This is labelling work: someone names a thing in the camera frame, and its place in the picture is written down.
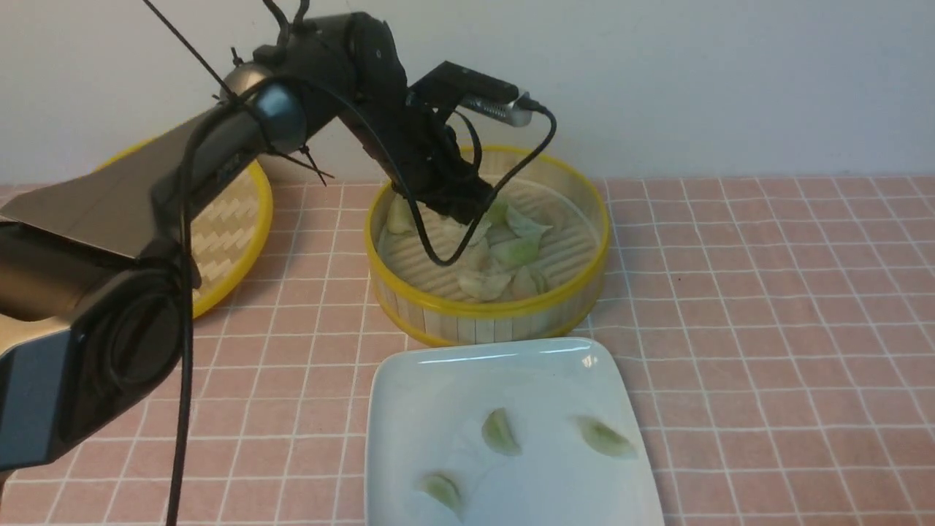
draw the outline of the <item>green dumpling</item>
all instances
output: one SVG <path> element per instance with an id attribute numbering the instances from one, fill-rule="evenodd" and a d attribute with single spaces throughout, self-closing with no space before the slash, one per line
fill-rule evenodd
<path id="1" fill-rule="evenodd" d="M 510 422 L 507 420 L 507 410 L 499 408 L 487 416 L 481 427 L 483 441 L 495 452 L 515 457 L 523 453 L 523 449 L 516 443 Z"/>
<path id="2" fill-rule="evenodd" d="M 440 473 L 426 475 L 419 484 L 419 490 L 452 510 L 458 519 L 461 518 L 464 502 L 461 499 L 461 492 L 450 478 Z"/>
<path id="3" fill-rule="evenodd" d="M 581 416 L 578 427 L 584 441 L 596 452 L 608 457 L 636 457 L 636 448 L 624 435 L 612 430 L 600 420 Z"/>

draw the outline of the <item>white wall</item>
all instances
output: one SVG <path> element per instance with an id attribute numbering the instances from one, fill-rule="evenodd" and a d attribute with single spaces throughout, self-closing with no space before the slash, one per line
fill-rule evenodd
<path id="1" fill-rule="evenodd" d="M 222 71 L 228 46 L 276 35 L 260 0 L 156 2 Z M 551 152 L 590 174 L 935 171 L 932 0 L 312 3 L 389 21 L 411 80 L 448 59 L 529 87 L 559 116 Z M 141 2 L 0 11 L 0 183 L 86 173 L 217 91 Z M 542 131 L 480 128 L 521 145 Z M 339 124 L 313 147 L 343 177 L 376 173 Z"/>

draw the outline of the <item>square plate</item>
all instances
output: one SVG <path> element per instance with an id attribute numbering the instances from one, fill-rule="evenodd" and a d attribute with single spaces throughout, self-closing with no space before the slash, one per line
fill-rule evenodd
<path id="1" fill-rule="evenodd" d="M 506 409 L 523 452 L 507 457 L 481 427 Z M 606 457 L 576 416 L 622 433 L 636 457 Z M 582 338 L 407 352 L 377 370 L 367 435 L 368 526 L 662 526 L 662 508 L 633 407 L 611 354 Z M 419 491 L 441 472 L 459 518 Z"/>

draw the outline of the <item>robotic arm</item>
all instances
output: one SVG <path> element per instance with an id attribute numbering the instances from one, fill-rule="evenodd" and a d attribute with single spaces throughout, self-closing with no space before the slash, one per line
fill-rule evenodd
<path id="1" fill-rule="evenodd" d="M 389 27 L 366 13 L 286 28 L 239 63 L 215 108 L 0 209 L 0 481 L 57 460 L 175 368 L 191 297 L 179 276 L 198 287 L 181 202 L 194 217 L 257 155 L 294 152 L 339 118 L 410 204 L 468 224 L 496 190 L 478 174 L 480 151 L 463 159 L 445 124 L 455 107 L 514 126 L 549 114 L 447 62 L 409 86 Z"/>

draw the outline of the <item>woven bamboo tray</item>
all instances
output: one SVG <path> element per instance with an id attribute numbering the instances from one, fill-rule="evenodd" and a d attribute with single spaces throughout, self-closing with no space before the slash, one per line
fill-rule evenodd
<path id="1" fill-rule="evenodd" d="M 127 149 L 107 161 L 141 148 Z M 273 223 L 273 192 L 269 179 L 253 161 L 192 221 L 192 256 L 201 286 L 192 293 L 197 318 L 223 301 L 256 262 Z"/>
<path id="2" fill-rule="evenodd" d="M 481 175 L 495 183 L 526 153 L 488 147 Z M 417 236 L 386 231 L 395 197 L 389 184 L 370 207 L 365 243 L 377 300 L 413 338 L 433 346 L 549 338 L 568 333 L 591 311 L 603 285 L 611 234 L 607 208 L 596 188 L 573 168 L 540 156 L 502 192 L 520 212 L 534 218 L 539 211 L 556 210 L 555 205 L 563 211 L 562 227 L 542 238 L 536 263 L 551 285 L 543 295 L 517 301 L 507 293 L 494 302 L 473 300 L 458 287 L 455 267 L 432 263 Z M 449 256 L 455 243 L 441 235 L 436 214 L 421 210 L 436 252 Z"/>

